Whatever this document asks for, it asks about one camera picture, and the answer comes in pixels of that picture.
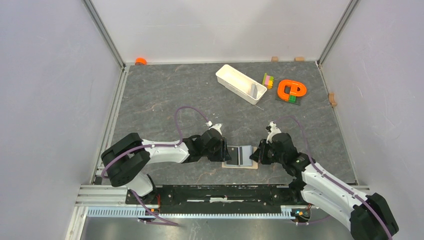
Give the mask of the white plastic bin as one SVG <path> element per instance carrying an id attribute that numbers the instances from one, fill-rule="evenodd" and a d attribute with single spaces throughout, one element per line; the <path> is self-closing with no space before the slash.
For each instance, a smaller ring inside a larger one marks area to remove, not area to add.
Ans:
<path id="1" fill-rule="evenodd" d="M 267 88 L 263 86 L 261 83 L 255 81 L 254 79 L 248 77 L 242 72 L 238 71 L 234 67 L 225 64 L 223 65 L 216 73 L 218 83 L 223 85 L 225 88 L 235 93 L 248 103 L 252 105 L 256 105 L 259 100 L 265 95 L 267 92 Z M 253 99 L 250 96 L 250 90 L 252 84 L 256 84 L 258 88 L 258 96 L 257 99 Z"/>

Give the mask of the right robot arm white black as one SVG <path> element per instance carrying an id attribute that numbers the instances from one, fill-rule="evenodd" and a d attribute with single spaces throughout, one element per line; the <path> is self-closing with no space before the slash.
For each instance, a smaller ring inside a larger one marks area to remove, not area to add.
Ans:
<path id="1" fill-rule="evenodd" d="M 391 240 L 400 230 L 382 195 L 367 194 L 336 178 L 308 154 L 298 151 L 287 133 L 262 139 L 250 159 L 264 165 L 281 164 L 294 178 L 289 184 L 289 199 L 322 209 L 344 225 L 355 240 Z"/>

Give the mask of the wooden block right wall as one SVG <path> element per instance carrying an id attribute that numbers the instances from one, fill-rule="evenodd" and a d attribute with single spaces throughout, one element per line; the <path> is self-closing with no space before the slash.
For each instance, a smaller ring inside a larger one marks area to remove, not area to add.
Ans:
<path id="1" fill-rule="evenodd" d="M 332 108 L 334 108 L 334 107 L 336 107 L 338 105 L 338 103 L 336 101 L 336 98 L 335 98 L 335 93 L 334 92 L 330 92 L 328 94 L 328 100 L 329 100 L 330 106 Z"/>

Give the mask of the pink yellow green block stack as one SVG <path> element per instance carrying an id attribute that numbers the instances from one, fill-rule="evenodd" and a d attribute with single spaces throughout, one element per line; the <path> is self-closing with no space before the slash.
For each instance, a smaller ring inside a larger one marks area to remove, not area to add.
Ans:
<path id="1" fill-rule="evenodd" d="M 267 89 L 272 89 L 274 85 L 274 77 L 271 75 L 268 75 L 267 73 L 264 74 L 262 85 L 265 86 Z"/>

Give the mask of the black credit card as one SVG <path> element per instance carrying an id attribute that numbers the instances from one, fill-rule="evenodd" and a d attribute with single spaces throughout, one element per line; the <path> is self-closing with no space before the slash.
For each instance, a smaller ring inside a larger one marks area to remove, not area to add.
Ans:
<path id="1" fill-rule="evenodd" d="M 226 162 L 228 166 L 238 166 L 239 165 L 239 147 L 229 146 L 228 154 L 230 160 Z"/>

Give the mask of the beige card holder wallet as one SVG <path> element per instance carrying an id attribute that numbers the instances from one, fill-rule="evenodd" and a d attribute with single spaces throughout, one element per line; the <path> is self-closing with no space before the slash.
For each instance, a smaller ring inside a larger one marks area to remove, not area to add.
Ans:
<path id="1" fill-rule="evenodd" d="M 252 146 L 252 148 L 253 148 L 252 153 L 254 153 L 254 151 L 257 149 L 257 147 Z M 259 165 L 255 161 L 253 161 L 253 166 L 251 166 L 251 167 L 243 167 L 243 166 L 240 166 L 240 165 L 230 166 L 230 165 L 227 165 L 226 162 L 223 162 L 221 164 L 221 167 L 226 168 L 226 169 L 252 169 L 252 170 L 256 170 L 256 169 L 258 169 Z"/>

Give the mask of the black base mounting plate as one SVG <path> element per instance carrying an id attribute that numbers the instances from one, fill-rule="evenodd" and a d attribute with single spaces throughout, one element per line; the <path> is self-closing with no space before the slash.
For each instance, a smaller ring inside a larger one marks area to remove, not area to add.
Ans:
<path id="1" fill-rule="evenodd" d="M 161 214 L 277 214 L 282 206 L 311 208 L 288 185 L 159 185 L 142 197 Z"/>

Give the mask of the green block on plate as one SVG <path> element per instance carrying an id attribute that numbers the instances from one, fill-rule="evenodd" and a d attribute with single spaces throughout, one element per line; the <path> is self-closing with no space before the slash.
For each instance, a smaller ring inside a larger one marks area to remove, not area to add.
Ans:
<path id="1" fill-rule="evenodd" d="M 294 95 L 289 95 L 288 102 L 295 104 L 297 102 L 297 97 Z"/>

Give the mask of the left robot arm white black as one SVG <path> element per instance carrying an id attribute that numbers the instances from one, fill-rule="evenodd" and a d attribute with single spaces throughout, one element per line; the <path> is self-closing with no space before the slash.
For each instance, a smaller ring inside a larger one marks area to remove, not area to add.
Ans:
<path id="1" fill-rule="evenodd" d="M 207 158 L 211 162 L 227 162 L 232 158 L 220 125 L 214 125 L 201 135 L 177 141 L 150 141 L 138 133 L 130 133 L 101 154 L 104 169 L 101 177 L 113 187 L 126 187 L 145 204 L 157 198 L 152 178 L 142 170 L 149 164 L 187 164 Z"/>

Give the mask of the grey credit card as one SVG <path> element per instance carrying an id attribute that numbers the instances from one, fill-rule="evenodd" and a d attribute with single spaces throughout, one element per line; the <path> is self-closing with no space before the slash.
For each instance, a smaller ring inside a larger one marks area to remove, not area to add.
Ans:
<path id="1" fill-rule="evenodd" d="M 239 165 L 241 167 L 252 167 L 253 160 L 250 156 L 253 154 L 253 147 L 251 145 L 243 145 L 239 147 Z"/>

